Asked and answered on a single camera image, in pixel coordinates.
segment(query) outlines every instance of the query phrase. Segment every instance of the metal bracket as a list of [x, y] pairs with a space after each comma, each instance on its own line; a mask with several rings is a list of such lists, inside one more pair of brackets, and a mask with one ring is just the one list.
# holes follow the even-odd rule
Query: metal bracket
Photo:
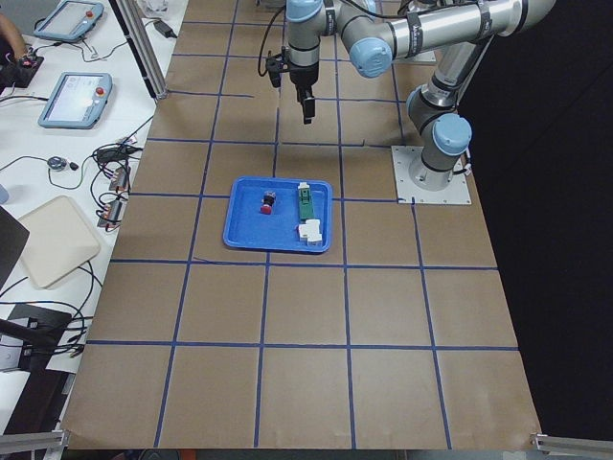
[[[439, 192], [429, 192], [413, 182], [409, 175], [409, 166], [413, 159], [421, 154], [422, 149], [422, 147], [392, 147], [398, 203], [411, 204], [415, 201], [417, 204], [471, 204], [466, 177], [463, 174], [454, 175], [449, 185]], [[462, 162], [458, 160], [454, 171], [462, 168]]]
[[590, 458], [613, 458], [613, 442], [588, 439], [556, 438], [546, 434], [533, 434], [536, 450], [547, 453], [581, 455]]

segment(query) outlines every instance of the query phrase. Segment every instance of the cable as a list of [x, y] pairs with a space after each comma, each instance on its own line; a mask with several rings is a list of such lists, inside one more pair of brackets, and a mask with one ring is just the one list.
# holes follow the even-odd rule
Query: cable
[[14, 82], [12, 83], [12, 86], [11, 86], [11, 93], [7, 94], [7, 95], [5, 96], [5, 98], [7, 98], [8, 96], [12, 96], [13, 94], [15, 94], [15, 85], [16, 85], [16, 84], [17, 84], [17, 82], [16, 82], [16, 81], [14, 81]]
[[264, 54], [264, 46], [266, 46], [266, 39], [268, 38], [268, 34], [270, 34], [270, 30], [272, 29], [272, 25], [275, 23], [275, 20], [277, 19], [279, 14], [281, 14], [284, 11], [285, 11], [285, 5], [280, 7], [277, 10], [277, 12], [273, 14], [273, 16], [270, 18], [270, 22], [268, 22], [268, 25], [266, 26], [266, 32], [264, 32], [264, 37], [261, 41], [260, 54], [258, 55], [258, 75], [260, 77], [265, 77], [266, 74], [268, 73], [266, 69], [264, 69], [264, 71], [261, 70], [261, 57]]
[[23, 283], [24, 281], [26, 281], [28, 279], [27, 276], [24, 276], [23, 278], [21, 278], [19, 281], [15, 281], [12, 285], [10, 285], [9, 287], [7, 287], [6, 289], [4, 289], [2, 292], [0, 292], [0, 298], [2, 298], [2, 296], [4, 294], [6, 294], [7, 292], [9, 292], [11, 289], [13, 289], [14, 287], [16, 287], [17, 285]]
[[151, 115], [149, 118], [147, 118], [144, 122], [141, 123], [140, 126], [138, 126], [136, 129], [134, 129], [132, 132], [130, 132], [124, 139], [124, 141], [121, 143], [121, 145], [125, 145], [125, 143], [127, 142], [127, 140], [132, 137], [134, 134], [136, 134], [138, 131], [140, 131], [141, 129], [143, 129], [143, 127], [145, 127], [145, 125], [147, 123], [149, 123], [151, 120], [153, 120], [153, 115]]
[[42, 45], [42, 46], [39, 46], [38, 48], [34, 48], [33, 52], [34, 52], [34, 54], [36, 54], [36, 52], [38, 50], [42, 50], [43, 48], [56, 48], [56, 47], [61, 46], [63, 44], [64, 44], [63, 41], [56, 41], [55, 43], [52, 43], [51, 45]]
[[80, 179], [79, 179], [79, 183], [77, 185], [75, 185], [73, 187], [66, 187], [64, 185], [56, 184], [52, 180], [52, 178], [51, 178], [51, 170], [50, 169], [47, 170], [47, 177], [49, 178], [49, 183], [51, 185], [53, 185], [54, 187], [58, 187], [59, 189], [63, 189], [63, 190], [76, 190], [78, 187], [80, 187], [83, 184], [83, 178], [85, 177], [85, 168], [84, 168], [85, 167], [85, 162], [87, 160], [89, 160], [91, 157], [92, 157], [91, 155], [86, 156], [85, 159], [80, 163]]
[[36, 27], [38, 27], [38, 24], [40, 24], [42, 21], [44, 21], [45, 19], [47, 19], [46, 17], [41, 17], [40, 19], [38, 19], [35, 23], [34, 23], [34, 30], [36, 30]]
[[39, 98], [38, 96], [5, 96], [4, 98], [0, 99], [0, 103], [11, 99], [34, 99], [36, 101], [44, 101], [45, 103], [49, 101], [49, 98]]
[[[84, 41], [83, 39], [82, 39], [81, 41], [82, 41], [82, 42], [85, 44], [85, 46], [87, 46], [87, 48], [88, 48], [88, 49], [90, 50], [90, 52], [91, 52], [91, 48], [89, 48], [89, 45], [87, 45], [87, 43], [85, 43], [85, 41]], [[65, 44], [66, 44], [66, 45], [70, 45], [70, 46], [72, 46], [72, 47], [74, 47], [74, 48], [79, 49], [79, 50], [80, 50], [80, 56], [81, 56], [81, 58], [83, 59], [83, 62], [97, 62], [97, 61], [99, 61], [99, 60], [105, 60], [105, 59], [107, 59], [107, 58], [110, 58], [110, 57], [111, 57], [111, 55], [112, 55], [113, 53], [115, 53], [115, 51], [116, 51], [118, 48], [121, 48], [122, 46], [127, 45], [127, 41], [125, 41], [125, 42], [123, 42], [123, 43], [120, 43], [119, 45], [115, 45], [113, 48], [111, 48], [111, 51], [110, 51], [110, 52], [108, 52], [108, 54], [107, 54], [107, 55], [102, 56], [102, 57], [96, 57], [96, 58], [93, 58], [93, 59], [88, 59], [88, 58], [86, 58], [86, 57], [85, 57], [85, 50], [83, 50], [83, 49], [82, 49], [82, 48], [81, 48], [79, 45], [76, 45], [75, 43], [65, 43]]]
[[6, 168], [8, 168], [9, 166], [14, 165], [16, 162], [18, 162], [19, 160], [24, 160], [26, 158], [29, 158], [31, 160], [40, 160], [40, 161], [44, 161], [45, 163], [47, 163], [47, 160], [44, 158], [41, 158], [39, 156], [30, 156], [30, 155], [23, 155], [20, 156], [19, 158], [15, 158], [14, 160], [12, 160], [10, 163], [6, 164], [5, 166], [3, 166], [2, 168], [0, 168], [0, 173], [5, 170]]
[[81, 271], [84, 271], [85, 273], [88, 273], [90, 276], [93, 276], [96, 280], [96, 283], [98, 283], [98, 286], [102, 287], [102, 281], [100, 281], [100, 278], [98, 278], [98, 276], [96, 276], [93, 271], [88, 271], [87, 268], [83, 268], [82, 266], [78, 266], [77, 268]]

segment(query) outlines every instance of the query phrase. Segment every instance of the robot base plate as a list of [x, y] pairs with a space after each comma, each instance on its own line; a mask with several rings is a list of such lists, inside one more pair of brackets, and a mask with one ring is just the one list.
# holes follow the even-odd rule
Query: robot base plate
[[[409, 165], [421, 154], [421, 150], [422, 147], [392, 147], [398, 203], [411, 204], [415, 201], [417, 204], [471, 204], [464, 174], [454, 175], [449, 185], [439, 192], [424, 190], [413, 182], [409, 176]], [[454, 171], [462, 168], [462, 161], [458, 160]]]

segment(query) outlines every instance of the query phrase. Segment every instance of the tablet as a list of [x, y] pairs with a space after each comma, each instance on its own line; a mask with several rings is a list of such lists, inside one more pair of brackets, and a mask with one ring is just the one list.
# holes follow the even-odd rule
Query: tablet
[[64, 72], [45, 105], [42, 127], [89, 129], [101, 117], [113, 89], [109, 74]]
[[62, 0], [34, 30], [38, 38], [53, 41], [79, 41], [102, 16], [102, 3]]

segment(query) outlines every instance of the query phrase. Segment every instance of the blue tray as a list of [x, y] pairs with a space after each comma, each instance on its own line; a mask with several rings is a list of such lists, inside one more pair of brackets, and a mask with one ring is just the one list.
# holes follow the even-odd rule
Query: blue tray
[[[297, 226], [298, 184], [310, 186], [313, 212], [321, 220], [322, 244], [300, 241]], [[276, 194], [272, 214], [260, 212], [266, 192]], [[244, 249], [321, 253], [329, 249], [332, 237], [332, 187], [321, 180], [243, 176], [235, 180], [223, 229], [224, 242]]]

